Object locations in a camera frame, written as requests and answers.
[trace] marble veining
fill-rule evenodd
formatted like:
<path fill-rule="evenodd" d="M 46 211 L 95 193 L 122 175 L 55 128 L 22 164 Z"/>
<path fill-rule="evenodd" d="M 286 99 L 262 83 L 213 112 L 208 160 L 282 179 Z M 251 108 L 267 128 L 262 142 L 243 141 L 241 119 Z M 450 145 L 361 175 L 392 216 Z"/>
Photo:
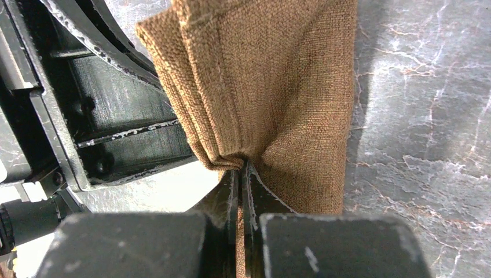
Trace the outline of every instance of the marble veining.
<path fill-rule="evenodd" d="M 345 211 L 406 221 L 435 277 L 491 273 L 491 1 L 358 1 Z"/>

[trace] fabric fold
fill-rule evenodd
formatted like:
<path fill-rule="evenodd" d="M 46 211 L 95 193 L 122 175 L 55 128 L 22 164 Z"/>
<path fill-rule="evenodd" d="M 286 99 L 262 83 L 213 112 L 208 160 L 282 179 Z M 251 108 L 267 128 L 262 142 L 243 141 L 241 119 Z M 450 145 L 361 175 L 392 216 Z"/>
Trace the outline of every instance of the fabric fold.
<path fill-rule="evenodd" d="M 251 159 L 300 213 L 342 211 L 356 0 L 176 0 L 138 23 L 189 145 Z"/>

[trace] woven texture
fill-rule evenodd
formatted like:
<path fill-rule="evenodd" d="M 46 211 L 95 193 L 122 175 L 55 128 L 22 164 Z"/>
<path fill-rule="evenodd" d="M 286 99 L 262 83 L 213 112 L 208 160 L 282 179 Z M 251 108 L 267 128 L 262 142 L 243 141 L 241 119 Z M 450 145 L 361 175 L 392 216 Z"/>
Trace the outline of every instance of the woven texture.
<path fill-rule="evenodd" d="M 176 0 L 137 25 L 196 156 L 252 159 L 300 213 L 339 214 L 355 0 Z"/>

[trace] black machine part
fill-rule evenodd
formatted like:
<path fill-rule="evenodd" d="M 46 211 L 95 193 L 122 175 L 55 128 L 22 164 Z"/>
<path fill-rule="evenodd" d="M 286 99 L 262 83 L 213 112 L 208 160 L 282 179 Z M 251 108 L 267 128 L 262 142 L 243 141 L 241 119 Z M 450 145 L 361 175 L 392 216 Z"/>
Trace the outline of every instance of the black machine part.
<path fill-rule="evenodd" d="M 430 277 L 411 230 L 390 217 L 295 214 L 251 162 L 187 213 L 78 214 L 55 232 L 37 277 Z"/>
<path fill-rule="evenodd" d="M 18 199 L 0 204 L 0 256 L 20 244 L 52 233 L 71 212 L 60 195 L 41 202 Z"/>
<path fill-rule="evenodd" d="M 196 160 L 151 61 L 103 0 L 0 0 L 0 10 L 0 187 L 39 181 L 49 197 Z M 41 179 L 54 171 L 63 184 Z"/>

